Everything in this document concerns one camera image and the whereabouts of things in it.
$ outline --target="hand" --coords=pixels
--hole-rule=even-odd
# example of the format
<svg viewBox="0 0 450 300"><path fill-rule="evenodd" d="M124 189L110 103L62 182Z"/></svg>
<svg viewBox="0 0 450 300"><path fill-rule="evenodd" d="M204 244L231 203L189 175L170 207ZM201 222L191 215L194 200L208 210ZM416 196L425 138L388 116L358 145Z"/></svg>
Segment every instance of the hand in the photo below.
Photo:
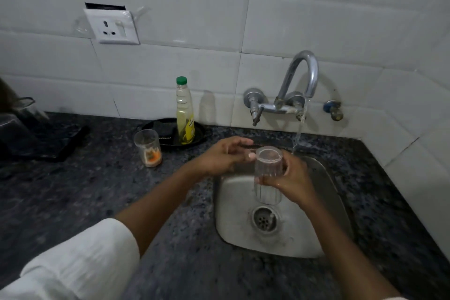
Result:
<svg viewBox="0 0 450 300"><path fill-rule="evenodd" d="M307 164L286 150L282 151L283 163L287 167L284 175L282 177L262 176L257 182L279 189L290 201L297 203L305 210L305 207L318 200L308 174Z"/></svg>
<svg viewBox="0 0 450 300"><path fill-rule="evenodd" d="M235 163L250 162L256 158L255 153L240 145L253 145L253 140L241 137L222 139L187 165L198 171L202 177L231 172Z"/></svg>

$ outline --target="drain strainer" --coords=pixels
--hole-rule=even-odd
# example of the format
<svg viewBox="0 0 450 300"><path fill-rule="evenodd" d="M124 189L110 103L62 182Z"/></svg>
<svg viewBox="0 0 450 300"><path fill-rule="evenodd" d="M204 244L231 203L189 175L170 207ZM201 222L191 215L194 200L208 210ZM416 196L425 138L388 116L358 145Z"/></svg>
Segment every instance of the drain strainer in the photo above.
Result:
<svg viewBox="0 0 450 300"><path fill-rule="evenodd" d="M262 206L253 212L253 223L259 230L269 233L276 229L277 217L271 209Z"/></svg>

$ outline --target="electrical socket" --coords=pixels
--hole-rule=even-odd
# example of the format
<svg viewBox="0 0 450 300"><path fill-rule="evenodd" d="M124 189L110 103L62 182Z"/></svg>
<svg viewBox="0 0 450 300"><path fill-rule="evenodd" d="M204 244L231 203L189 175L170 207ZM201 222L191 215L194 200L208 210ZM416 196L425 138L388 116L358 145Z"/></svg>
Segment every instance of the electrical socket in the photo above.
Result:
<svg viewBox="0 0 450 300"><path fill-rule="evenodd" d="M99 43L140 44L130 11L84 10Z"/></svg>

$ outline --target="white shirt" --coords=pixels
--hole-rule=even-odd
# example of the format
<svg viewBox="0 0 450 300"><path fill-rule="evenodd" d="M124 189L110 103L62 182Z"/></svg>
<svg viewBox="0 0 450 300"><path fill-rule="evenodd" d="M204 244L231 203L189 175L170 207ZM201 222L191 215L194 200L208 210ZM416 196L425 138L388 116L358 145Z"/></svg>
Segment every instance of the white shirt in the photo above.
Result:
<svg viewBox="0 0 450 300"><path fill-rule="evenodd" d="M138 265L131 231L104 219L28 262L20 278L0 291L0 300L119 299Z"/></svg>

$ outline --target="granite countertop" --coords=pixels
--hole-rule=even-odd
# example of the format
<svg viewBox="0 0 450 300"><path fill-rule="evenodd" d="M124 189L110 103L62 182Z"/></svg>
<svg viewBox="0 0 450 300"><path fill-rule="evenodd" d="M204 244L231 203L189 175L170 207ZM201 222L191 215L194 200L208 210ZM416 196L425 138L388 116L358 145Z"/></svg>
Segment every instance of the granite countertop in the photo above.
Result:
<svg viewBox="0 0 450 300"><path fill-rule="evenodd" d="M61 163L0 161L0 288L31 258L136 201L221 138L289 143L292 133L208 126L199 146L163 153L154 169L132 136L141 120L55 114L91 132ZM450 265L383 169L358 140L303 135L326 161L353 212L358 246L409 299L447 299ZM340 299L325 258L245 250L214 226L212 181L195 186L143 257L125 299Z"/></svg>

